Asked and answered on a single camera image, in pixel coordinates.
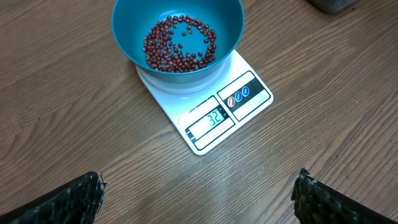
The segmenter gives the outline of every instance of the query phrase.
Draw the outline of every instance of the wooden table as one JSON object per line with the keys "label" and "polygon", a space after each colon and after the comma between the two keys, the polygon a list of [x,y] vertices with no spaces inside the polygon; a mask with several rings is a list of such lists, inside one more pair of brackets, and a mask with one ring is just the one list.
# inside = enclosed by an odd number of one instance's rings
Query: wooden table
{"label": "wooden table", "polygon": [[297,223],[306,167],[398,221],[398,1],[245,0],[238,52],[275,100],[204,157],[116,46],[113,4],[0,2],[0,213],[95,170],[97,223]]}

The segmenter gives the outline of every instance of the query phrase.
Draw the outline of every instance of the scale display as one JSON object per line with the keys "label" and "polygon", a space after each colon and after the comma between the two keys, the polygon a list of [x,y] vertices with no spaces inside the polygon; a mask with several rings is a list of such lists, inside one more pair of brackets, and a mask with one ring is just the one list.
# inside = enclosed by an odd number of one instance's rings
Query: scale display
{"label": "scale display", "polygon": [[197,123],[195,123],[193,126],[191,126],[189,130],[196,139],[200,139],[204,134],[212,130],[224,120],[225,118],[220,113],[220,111],[218,109],[215,109],[204,118],[199,120]]}

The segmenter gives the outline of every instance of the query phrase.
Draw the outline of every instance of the red button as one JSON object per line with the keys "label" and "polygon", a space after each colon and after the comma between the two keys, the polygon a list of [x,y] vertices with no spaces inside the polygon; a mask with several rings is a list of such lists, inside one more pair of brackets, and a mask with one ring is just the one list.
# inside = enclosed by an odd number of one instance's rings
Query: red button
{"label": "red button", "polygon": [[233,107],[235,105],[235,98],[232,96],[228,98],[228,106]]}

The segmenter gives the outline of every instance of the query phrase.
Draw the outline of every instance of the adzuki bean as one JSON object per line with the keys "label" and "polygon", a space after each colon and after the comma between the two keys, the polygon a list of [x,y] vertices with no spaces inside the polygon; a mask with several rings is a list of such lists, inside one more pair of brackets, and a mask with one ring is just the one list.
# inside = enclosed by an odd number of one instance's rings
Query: adzuki bean
{"label": "adzuki bean", "polygon": [[[187,30],[189,34],[193,34],[192,26],[196,27],[206,37],[204,43],[208,44],[210,42],[204,56],[201,52],[198,52],[197,55],[189,52],[183,54],[178,49],[182,49],[183,45],[173,44],[171,40],[174,31],[171,28],[176,29],[178,22],[186,22],[188,24]],[[146,53],[145,61],[152,69],[174,73],[192,72],[203,69],[216,60],[214,56],[217,48],[216,39],[216,31],[210,29],[210,26],[204,24],[199,18],[192,18],[189,15],[181,15],[180,17],[167,16],[166,20],[157,21],[155,26],[150,29],[149,34],[144,37],[142,51]]]}

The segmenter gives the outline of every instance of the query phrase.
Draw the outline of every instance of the digital kitchen scale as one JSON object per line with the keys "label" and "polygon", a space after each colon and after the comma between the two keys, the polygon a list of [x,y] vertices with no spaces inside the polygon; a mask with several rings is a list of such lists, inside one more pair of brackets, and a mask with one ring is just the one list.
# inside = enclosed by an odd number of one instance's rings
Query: digital kitchen scale
{"label": "digital kitchen scale", "polygon": [[202,156],[274,100],[257,73],[233,51],[206,78],[167,83],[137,67],[138,74],[193,153]]}

